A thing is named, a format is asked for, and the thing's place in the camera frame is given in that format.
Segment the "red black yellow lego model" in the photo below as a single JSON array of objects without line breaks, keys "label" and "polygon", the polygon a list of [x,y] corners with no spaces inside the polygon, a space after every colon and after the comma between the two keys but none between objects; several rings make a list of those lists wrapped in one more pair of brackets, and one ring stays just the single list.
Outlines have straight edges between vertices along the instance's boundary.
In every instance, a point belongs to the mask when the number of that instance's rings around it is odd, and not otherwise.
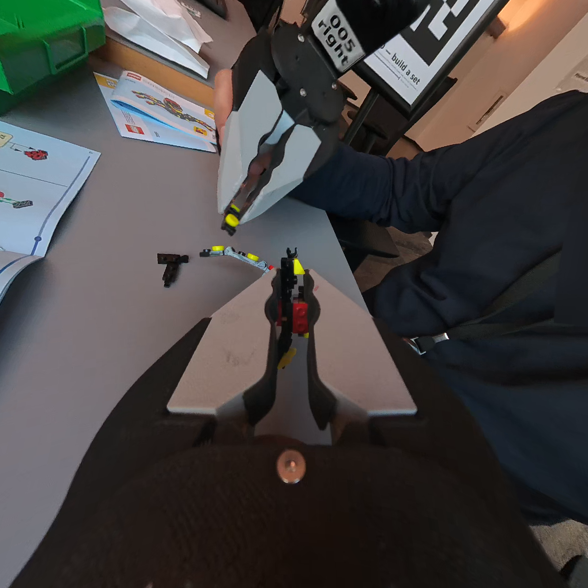
[{"label": "red black yellow lego model", "polygon": [[277,328],[277,369],[283,370],[296,355],[292,346],[294,337],[309,338],[310,299],[313,280],[304,269],[298,248],[286,249],[272,279],[269,298],[270,318]]}]

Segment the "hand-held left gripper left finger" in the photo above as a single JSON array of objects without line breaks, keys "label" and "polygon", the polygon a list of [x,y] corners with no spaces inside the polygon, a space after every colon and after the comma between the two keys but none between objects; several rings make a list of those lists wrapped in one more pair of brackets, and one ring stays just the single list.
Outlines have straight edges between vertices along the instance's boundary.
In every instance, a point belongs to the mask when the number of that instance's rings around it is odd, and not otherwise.
[{"label": "hand-held left gripper left finger", "polygon": [[277,378],[276,269],[210,318],[167,404],[168,412],[258,424],[272,408]]}]

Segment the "person's right forearm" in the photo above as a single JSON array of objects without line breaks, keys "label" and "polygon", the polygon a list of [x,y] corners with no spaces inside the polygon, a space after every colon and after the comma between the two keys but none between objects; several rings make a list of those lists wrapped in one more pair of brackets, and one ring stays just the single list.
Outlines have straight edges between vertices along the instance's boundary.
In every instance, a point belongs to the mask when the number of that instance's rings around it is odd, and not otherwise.
[{"label": "person's right forearm", "polygon": [[459,168],[464,161],[462,145],[393,159],[340,143],[333,157],[290,196],[345,219],[405,233],[437,232],[463,182]]}]

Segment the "dark brown lego piece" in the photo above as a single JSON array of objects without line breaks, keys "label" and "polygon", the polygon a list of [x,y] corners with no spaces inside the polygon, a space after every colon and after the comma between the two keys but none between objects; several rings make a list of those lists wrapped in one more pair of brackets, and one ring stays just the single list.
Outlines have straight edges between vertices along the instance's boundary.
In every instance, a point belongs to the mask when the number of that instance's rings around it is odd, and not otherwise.
[{"label": "dark brown lego piece", "polygon": [[176,282],[181,264],[189,262],[187,254],[157,254],[159,265],[165,265],[162,280],[164,287],[169,289]]}]

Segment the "closed lego instruction booklet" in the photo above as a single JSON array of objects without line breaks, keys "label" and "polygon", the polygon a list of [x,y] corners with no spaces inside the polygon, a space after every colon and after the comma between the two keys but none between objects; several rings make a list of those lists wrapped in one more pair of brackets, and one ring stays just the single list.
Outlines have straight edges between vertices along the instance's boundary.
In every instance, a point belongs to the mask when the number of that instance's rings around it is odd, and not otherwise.
[{"label": "closed lego instruction booklet", "polygon": [[124,70],[94,78],[122,137],[217,153],[214,113],[148,78]]}]

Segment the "brown cardboard box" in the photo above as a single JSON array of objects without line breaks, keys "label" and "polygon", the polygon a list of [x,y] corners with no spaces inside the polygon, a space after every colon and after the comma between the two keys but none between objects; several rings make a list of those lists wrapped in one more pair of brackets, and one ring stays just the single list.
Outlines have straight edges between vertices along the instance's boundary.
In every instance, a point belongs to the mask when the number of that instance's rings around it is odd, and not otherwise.
[{"label": "brown cardboard box", "polygon": [[131,70],[147,77],[166,89],[189,99],[202,107],[214,110],[214,88],[194,73],[174,63],[161,61],[157,55],[140,47],[128,46],[120,40],[107,37],[105,45],[92,52],[92,63],[110,63],[114,67]]}]

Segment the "white sign board with tag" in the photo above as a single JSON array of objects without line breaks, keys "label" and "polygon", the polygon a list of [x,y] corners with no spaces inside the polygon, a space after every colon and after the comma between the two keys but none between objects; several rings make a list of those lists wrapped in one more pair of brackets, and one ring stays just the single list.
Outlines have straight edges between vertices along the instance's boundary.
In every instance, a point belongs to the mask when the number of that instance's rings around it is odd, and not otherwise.
[{"label": "white sign board with tag", "polygon": [[421,107],[507,1],[430,1],[357,74],[406,115]]}]

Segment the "green plastic storage bin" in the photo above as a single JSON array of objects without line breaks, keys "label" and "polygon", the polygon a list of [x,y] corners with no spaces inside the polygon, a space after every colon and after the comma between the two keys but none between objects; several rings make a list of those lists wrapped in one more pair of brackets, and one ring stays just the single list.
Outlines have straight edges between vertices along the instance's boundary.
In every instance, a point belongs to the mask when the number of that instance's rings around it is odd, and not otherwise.
[{"label": "green plastic storage bin", "polygon": [[1,114],[106,41],[100,1],[1,1]]}]

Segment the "grey yellow lego leg piece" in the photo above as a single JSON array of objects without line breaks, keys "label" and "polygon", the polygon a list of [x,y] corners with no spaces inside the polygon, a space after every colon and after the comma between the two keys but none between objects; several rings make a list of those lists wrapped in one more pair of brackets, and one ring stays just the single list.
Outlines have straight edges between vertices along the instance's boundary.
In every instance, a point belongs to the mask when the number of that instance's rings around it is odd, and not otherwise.
[{"label": "grey yellow lego leg piece", "polygon": [[209,249],[200,251],[199,256],[201,258],[227,256],[239,261],[243,261],[244,263],[261,270],[263,273],[268,273],[269,271],[275,269],[273,265],[261,260],[259,256],[243,251],[236,251],[234,247],[231,246],[213,246]]}]

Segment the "open lego instruction booklet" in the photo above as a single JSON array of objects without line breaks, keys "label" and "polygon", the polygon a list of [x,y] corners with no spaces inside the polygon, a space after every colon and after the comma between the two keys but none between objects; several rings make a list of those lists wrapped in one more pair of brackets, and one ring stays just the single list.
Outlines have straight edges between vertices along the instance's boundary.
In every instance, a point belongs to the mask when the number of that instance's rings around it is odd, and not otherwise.
[{"label": "open lego instruction booklet", "polygon": [[47,255],[100,152],[1,122],[1,298]]}]

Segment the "black sign stand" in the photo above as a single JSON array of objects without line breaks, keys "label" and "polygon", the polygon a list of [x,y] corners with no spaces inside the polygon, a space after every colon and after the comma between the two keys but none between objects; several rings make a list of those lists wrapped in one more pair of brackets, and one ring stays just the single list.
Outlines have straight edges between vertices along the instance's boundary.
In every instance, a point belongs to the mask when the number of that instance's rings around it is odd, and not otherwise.
[{"label": "black sign stand", "polygon": [[344,142],[364,152],[386,154],[391,147],[419,122],[455,85],[450,73],[460,59],[453,56],[441,68],[426,68],[423,63],[410,65],[382,60],[361,62],[352,73],[369,86],[355,118],[346,131]]}]

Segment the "white paper bag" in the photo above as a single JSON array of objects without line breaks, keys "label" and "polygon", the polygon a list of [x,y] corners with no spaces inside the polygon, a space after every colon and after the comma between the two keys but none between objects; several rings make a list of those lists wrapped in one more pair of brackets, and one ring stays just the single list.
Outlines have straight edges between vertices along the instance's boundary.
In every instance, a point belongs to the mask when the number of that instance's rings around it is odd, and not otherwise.
[{"label": "white paper bag", "polygon": [[118,35],[204,79],[208,78],[209,64],[199,53],[161,33],[121,1],[114,5],[103,4],[102,11],[107,26]]},{"label": "white paper bag", "polygon": [[179,1],[122,1],[158,31],[199,53],[212,37]]}]

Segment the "person's dark jacket torso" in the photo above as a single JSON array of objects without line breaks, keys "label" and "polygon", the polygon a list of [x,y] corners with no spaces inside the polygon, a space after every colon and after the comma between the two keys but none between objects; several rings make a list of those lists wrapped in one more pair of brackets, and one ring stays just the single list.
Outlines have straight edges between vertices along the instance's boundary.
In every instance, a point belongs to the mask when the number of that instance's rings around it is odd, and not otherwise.
[{"label": "person's dark jacket torso", "polygon": [[536,520],[587,523],[587,94],[459,145],[429,254],[374,294],[459,394]]}]

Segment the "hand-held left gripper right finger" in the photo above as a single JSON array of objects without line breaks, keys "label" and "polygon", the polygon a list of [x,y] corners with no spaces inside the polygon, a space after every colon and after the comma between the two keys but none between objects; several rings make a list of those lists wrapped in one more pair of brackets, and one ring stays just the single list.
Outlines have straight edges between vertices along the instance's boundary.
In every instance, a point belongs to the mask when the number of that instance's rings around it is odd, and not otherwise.
[{"label": "hand-held left gripper right finger", "polygon": [[319,429],[414,416],[416,404],[368,311],[313,269],[304,295],[308,398]]}]

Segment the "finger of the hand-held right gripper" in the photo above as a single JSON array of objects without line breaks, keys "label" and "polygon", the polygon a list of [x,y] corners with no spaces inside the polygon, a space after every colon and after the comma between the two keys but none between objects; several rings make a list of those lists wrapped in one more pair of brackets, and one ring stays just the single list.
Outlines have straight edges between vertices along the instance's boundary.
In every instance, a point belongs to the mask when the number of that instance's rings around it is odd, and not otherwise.
[{"label": "finger of the hand-held right gripper", "polygon": [[238,208],[245,200],[247,177],[264,142],[275,144],[295,125],[285,112],[275,85],[259,70],[241,105],[229,115],[217,183],[219,213],[232,203]]},{"label": "finger of the hand-held right gripper", "polygon": [[262,143],[252,165],[256,170],[264,164],[264,170],[247,181],[251,186],[239,205],[240,223],[260,216],[297,187],[320,144],[314,129],[301,124],[288,129],[275,144]]}]

